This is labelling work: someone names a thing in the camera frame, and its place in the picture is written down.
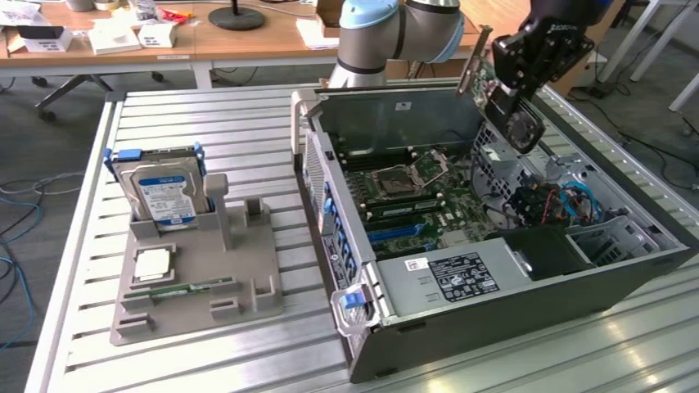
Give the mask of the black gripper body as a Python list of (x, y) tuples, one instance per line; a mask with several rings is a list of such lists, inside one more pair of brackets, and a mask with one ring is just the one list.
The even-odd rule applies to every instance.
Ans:
[(530, 12), (521, 24), (521, 31), (539, 34), (551, 31), (586, 32), (597, 25), (610, 8), (605, 0), (531, 0)]

